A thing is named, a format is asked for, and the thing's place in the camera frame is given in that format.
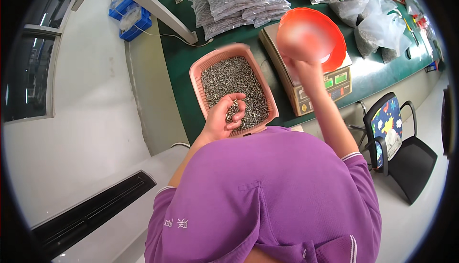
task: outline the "window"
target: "window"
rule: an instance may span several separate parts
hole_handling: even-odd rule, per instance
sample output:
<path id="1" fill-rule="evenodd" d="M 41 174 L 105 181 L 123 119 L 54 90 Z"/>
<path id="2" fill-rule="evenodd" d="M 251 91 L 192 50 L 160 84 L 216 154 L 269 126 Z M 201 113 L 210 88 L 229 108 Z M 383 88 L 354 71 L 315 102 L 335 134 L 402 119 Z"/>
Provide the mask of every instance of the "window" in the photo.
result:
<path id="1" fill-rule="evenodd" d="M 6 67 L 5 122 L 53 116 L 52 83 L 60 36 L 74 0 L 36 0 Z"/>

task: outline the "hand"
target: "hand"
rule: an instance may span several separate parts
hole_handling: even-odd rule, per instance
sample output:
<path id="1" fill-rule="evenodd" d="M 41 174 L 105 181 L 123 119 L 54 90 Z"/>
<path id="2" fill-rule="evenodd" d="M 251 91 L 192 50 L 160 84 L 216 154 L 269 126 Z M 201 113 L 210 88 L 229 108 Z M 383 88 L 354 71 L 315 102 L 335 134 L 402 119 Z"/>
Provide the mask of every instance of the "hand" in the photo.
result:
<path id="1" fill-rule="evenodd" d="M 319 61 L 302 62 L 291 59 L 284 54 L 281 56 L 289 70 L 298 75 L 304 92 L 310 98 L 313 98 L 321 93 L 326 94 L 324 71 L 322 70 L 322 64 Z"/>
<path id="2" fill-rule="evenodd" d="M 245 115 L 246 104 L 242 101 L 246 95 L 242 93 L 227 94 L 214 105 L 207 115 L 206 124 L 202 129 L 201 134 L 197 140 L 208 144 L 216 140 L 226 139 L 230 136 L 233 129 L 240 126 L 240 120 Z M 239 111 L 233 116 L 233 122 L 226 123 L 226 113 L 228 109 L 233 105 L 233 101 L 237 99 Z"/>

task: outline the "power cord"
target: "power cord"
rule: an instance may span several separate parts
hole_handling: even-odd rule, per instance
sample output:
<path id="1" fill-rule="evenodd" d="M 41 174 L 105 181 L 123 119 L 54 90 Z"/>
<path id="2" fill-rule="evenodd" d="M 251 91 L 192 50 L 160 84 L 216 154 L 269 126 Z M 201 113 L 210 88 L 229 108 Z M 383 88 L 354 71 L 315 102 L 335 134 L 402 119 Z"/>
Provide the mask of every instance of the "power cord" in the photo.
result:
<path id="1" fill-rule="evenodd" d="M 119 13 L 120 15 L 123 16 L 123 14 L 120 13 L 120 12 L 118 12 L 117 9 L 114 9 L 114 10 L 115 10 L 117 13 Z M 179 37 L 179 36 L 169 35 L 169 34 L 154 35 L 154 34 L 150 34 L 150 33 L 146 32 L 146 31 L 142 30 L 141 28 L 139 28 L 139 27 L 138 27 L 137 25 L 135 25 L 135 24 L 134 24 L 134 26 L 135 26 L 137 29 L 143 31 L 144 33 L 146 33 L 146 34 L 149 35 L 149 36 L 174 36 L 174 37 L 178 38 L 179 40 L 181 40 L 182 42 L 184 42 L 185 44 L 187 44 L 187 45 L 189 45 L 189 46 L 192 46 L 192 47 L 204 47 L 205 45 L 210 44 L 211 42 L 213 42 L 213 38 L 212 38 L 212 39 L 208 40 L 208 42 L 206 42 L 206 43 L 203 44 L 203 45 L 192 45 L 192 44 L 190 44 L 190 43 L 185 42 L 185 40 L 183 40 L 183 39 L 182 39 L 181 37 Z"/>

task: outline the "green table surface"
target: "green table surface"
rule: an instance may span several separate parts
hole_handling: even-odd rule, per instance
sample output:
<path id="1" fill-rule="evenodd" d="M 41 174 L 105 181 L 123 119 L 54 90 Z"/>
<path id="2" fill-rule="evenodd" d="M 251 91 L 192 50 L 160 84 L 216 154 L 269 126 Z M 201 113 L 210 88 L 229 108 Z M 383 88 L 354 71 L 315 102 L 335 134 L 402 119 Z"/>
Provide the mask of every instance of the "green table surface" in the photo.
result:
<path id="1" fill-rule="evenodd" d="M 197 29 L 195 27 L 196 17 L 193 9 L 191 8 L 191 2 L 184 0 L 179 4 L 175 4 L 174 0 L 159 1 L 177 18 L 179 18 L 189 30 L 196 30 L 199 38 L 199 42 L 196 43 L 196 45 L 205 43 L 203 29 Z M 309 0 L 287 1 L 291 3 L 292 8 L 310 7 L 324 13 L 338 25 L 344 35 L 347 52 L 353 62 L 351 66 L 353 91 L 343 99 L 336 102 L 338 108 L 355 103 L 393 85 L 396 82 L 401 81 L 430 64 L 434 58 L 437 58 L 435 51 L 433 52 L 433 56 L 428 53 L 428 49 L 426 48 L 418 30 L 414 30 L 416 37 L 420 42 L 420 45 L 417 47 L 408 29 L 405 29 L 405 35 L 408 36 L 412 42 L 410 47 L 412 55 L 411 59 L 408 59 L 404 53 L 389 64 L 385 65 L 381 57 L 380 49 L 377 53 L 370 55 L 366 59 L 362 59 L 356 47 L 353 28 L 345 25 L 330 9 L 328 4 L 311 5 Z M 411 16 L 407 14 L 406 8 L 399 4 L 399 10 L 405 19 L 407 19 L 409 25 L 413 28 L 414 23 L 411 20 Z M 276 23 L 276 21 L 272 21 L 267 25 L 271 25 L 273 23 Z M 159 20 L 158 25 L 161 34 L 175 34 L 168 26 Z M 279 117 L 275 118 L 268 125 L 292 127 L 315 118 L 314 113 L 309 113 L 302 117 L 296 117 L 293 113 L 290 101 L 285 93 L 282 83 L 280 82 L 279 76 L 274 69 L 271 59 L 264 49 L 264 46 L 258 38 L 258 33 L 262 28 L 263 27 L 255 29 L 253 25 L 242 26 L 215 36 L 213 42 L 200 48 L 188 46 L 174 37 L 163 36 L 161 38 L 175 101 L 190 144 L 192 144 L 196 137 L 198 137 L 205 123 L 191 85 L 189 74 L 190 67 L 195 61 L 205 54 L 213 51 L 215 48 L 232 42 L 242 42 L 250 45 L 250 50 L 258 64 L 261 66 L 262 72 L 269 84 L 269 87 L 271 88 L 279 110 Z"/>

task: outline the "black chair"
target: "black chair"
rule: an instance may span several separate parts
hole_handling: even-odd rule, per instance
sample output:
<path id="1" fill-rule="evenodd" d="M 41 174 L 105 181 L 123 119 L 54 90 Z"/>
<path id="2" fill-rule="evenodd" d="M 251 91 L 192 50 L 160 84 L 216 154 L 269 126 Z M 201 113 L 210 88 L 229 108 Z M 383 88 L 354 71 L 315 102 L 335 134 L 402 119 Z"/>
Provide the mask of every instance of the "black chair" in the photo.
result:
<path id="1" fill-rule="evenodd" d="M 388 93 L 379 99 L 368 112 L 359 101 L 364 111 L 365 128 L 347 124 L 349 129 L 363 131 L 359 142 L 362 144 L 368 136 L 368 144 L 363 151 L 370 152 L 369 169 L 391 175 L 413 204 L 427 184 L 437 161 L 436 153 L 420 139 L 416 138 L 417 121 L 415 107 L 411 101 L 399 106 L 394 93 Z M 409 106 L 413 113 L 415 134 L 402 141 L 402 118 L 400 110 Z"/>

